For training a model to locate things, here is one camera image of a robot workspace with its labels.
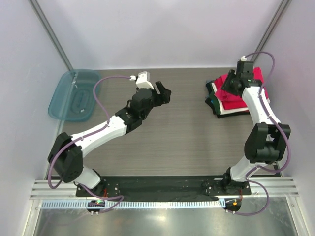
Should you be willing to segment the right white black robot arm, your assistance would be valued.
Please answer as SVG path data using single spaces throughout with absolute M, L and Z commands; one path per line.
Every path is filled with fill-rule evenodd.
M 259 169 L 282 160 L 291 133 L 272 111 L 263 83 L 254 78 L 253 62 L 240 59 L 230 70 L 221 89 L 242 98 L 253 121 L 253 129 L 244 145 L 244 156 L 223 175 L 220 186 L 226 194 L 239 194 L 248 179 Z

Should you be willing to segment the pink red t-shirt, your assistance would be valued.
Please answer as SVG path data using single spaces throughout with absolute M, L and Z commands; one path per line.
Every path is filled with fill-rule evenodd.
M 262 71 L 260 67 L 254 67 L 253 68 L 253 73 L 254 73 L 254 79 L 260 80 L 261 82 L 264 82 Z M 214 80 L 214 83 L 216 85 L 217 91 L 215 93 L 215 96 L 224 102 L 237 102 L 237 101 L 243 101 L 241 97 L 235 96 L 233 94 L 230 94 L 224 90 L 222 90 L 222 85 L 225 82 L 228 74 L 223 74 L 216 78 Z
M 222 102 L 223 107 L 226 110 L 247 108 L 246 103 L 239 96 L 235 96 L 226 91 L 223 91 L 221 90 L 221 88 L 216 93 L 217 93 L 216 96 Z

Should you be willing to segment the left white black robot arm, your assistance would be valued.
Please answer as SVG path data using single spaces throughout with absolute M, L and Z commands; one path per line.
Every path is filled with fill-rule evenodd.
M 48 156 L 50 171 L 64 183 L 74 182 L 91 196 L 104 197 L 106 181 L 94 169 L 83 165 L 83 158 L 106 142 L 138 128 L 154 107 L 168 104 L 171 90 L 162 82 L 153 88 L 137 88 L 127 105 L 104 123 L 84 132 L 59 134 Z

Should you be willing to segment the dark green t-shirt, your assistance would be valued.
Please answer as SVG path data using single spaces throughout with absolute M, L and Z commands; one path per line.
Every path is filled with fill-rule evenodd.
M 220 116 L 221 115 L 221 109 L 218 102 L 218 99 L 215 98 L 214 92 L 212 90 L 209 91 L 209 94 L 205 100 L 205 103 L 210 106 L 210 108 L 213 111 L 214 115 Z

